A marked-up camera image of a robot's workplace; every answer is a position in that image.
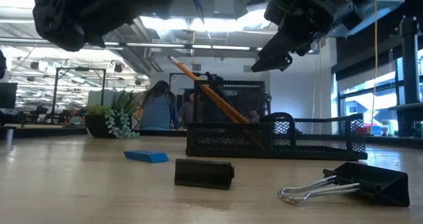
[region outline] black mesh desk organizer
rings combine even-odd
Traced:
[[[231,123],[198,85],[209,85],[250,123]],[[357,129],[364,126],[363,114],[330,119],[293,119],[287,113],[264,116],[264,83],[256,81],[196,81],[194,95],[195,122],[188,124],[188,156],[367,159],[364,134]]]

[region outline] green plant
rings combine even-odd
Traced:
[[[124,109],[121,109],[119,112],[117,110],[108,109],[104,117],[107,119],[106,125],[109,129],[109,134],[113,134],[116,138],[120,139],[131,139],[138,138],[139,134],[131,131],[130,125],[130,116],[124,113]],[[116,125],[116,119],[119,119],[120,127]]]
[[[116,138],[137,138],[139,134],[131,131],[129,127],[130,118],[143,97],[137,100],[135,96],[136,94],[133,91],[125,92],[123,90],[121,93],[115,93],[110,107],[93,105],[87,106],[85,110],[90,115],[104,115],[109,134],[116,136]]]
[[[98,104],[85,107],[85,111],[87,111],[88,115],[104,115],[108,109],[109,107]]]
[[[140,101],[141,98],[139,100],[135,99],[135,94],[133,91],[125,92],[125,90],[123,90],[120,94],[116,93],[113,96],[112,106],[110,109],[115,111],[123,110],[123,113],[125,114],[133,114],[136,111]]]

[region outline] black binder clip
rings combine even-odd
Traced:
[[[228,190],[235,177],[230,162],[177,159],[174,184]]]
[[[371,167],[356,163],[345,163],[334,171],[325,169],[325,178],[298,188],[282,188],[279,198],[290,204],[300,204],[308,198],[333,194],[357,193],[380,204],[408,207],[408,175],[404,172]],[[336,184],[333,188],[321,188]],[[308,192],[302,197],[289,193]]]

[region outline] table surface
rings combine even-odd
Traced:
[[[342,161],[228,159],[231,189],[175,186],[174,162],[186,139],[93,139],[86,135],[16,139],[0,154],[1,223],[423,223],[423,150],[367,147],[365,164],[409,175],[409,208],[351,196],[312,198],[305,205],[277,197]],[[164,151],[169,162],[126,160],[125,149]]]

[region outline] computer monitor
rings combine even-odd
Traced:
[[[0,108],[15,108],[17,83],[0,83]]]

